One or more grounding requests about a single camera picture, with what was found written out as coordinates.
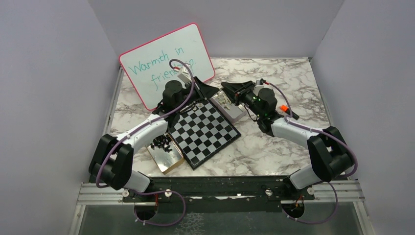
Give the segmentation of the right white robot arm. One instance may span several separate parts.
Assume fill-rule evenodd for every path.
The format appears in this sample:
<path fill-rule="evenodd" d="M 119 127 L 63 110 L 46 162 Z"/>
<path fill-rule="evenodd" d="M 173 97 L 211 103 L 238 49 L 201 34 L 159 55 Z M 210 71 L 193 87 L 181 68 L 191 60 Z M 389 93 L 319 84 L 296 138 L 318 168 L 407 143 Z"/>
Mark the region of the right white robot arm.
<path fill-rule="evenodd" d="M 243 104 L 255 114 L 261 132 L 308 149 L 310 165 L 284 179 L 282 192 L 286 198 L 295 199 L 303 188 L 330 182 L 350 168 L 356 170 L 356 157 L 336 127 L 321 129 L 301 125 L 295 122 L 291 111 L 286 115 L 277 112 L 274 91 L 281 92 L 281 89 L 274 84 L 260 79 L 257 82 L 222 82 L 221 86 L 234 105 Z"/>

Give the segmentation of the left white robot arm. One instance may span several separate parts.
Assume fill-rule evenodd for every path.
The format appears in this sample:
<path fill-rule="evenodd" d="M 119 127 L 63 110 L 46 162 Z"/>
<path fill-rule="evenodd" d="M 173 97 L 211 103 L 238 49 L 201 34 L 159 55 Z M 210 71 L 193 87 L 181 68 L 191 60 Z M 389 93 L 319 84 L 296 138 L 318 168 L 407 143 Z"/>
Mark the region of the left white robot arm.
<path fill-rule="evenodd" d="M 144 122 L 116 137 L 105 134 L 100 138 L 88 168 L 95 177 L 96 186 L 134 190 L 140 200 L 150 200 L 154 194 L 151 179 L 133 171 L 133 156 L 173 127 L 182 109 L 208 100 L 218 92 L 219 88 L 207 85 L 197 77 L 185 85 L 178 80 L 167 82 L 161 101 Z"/>

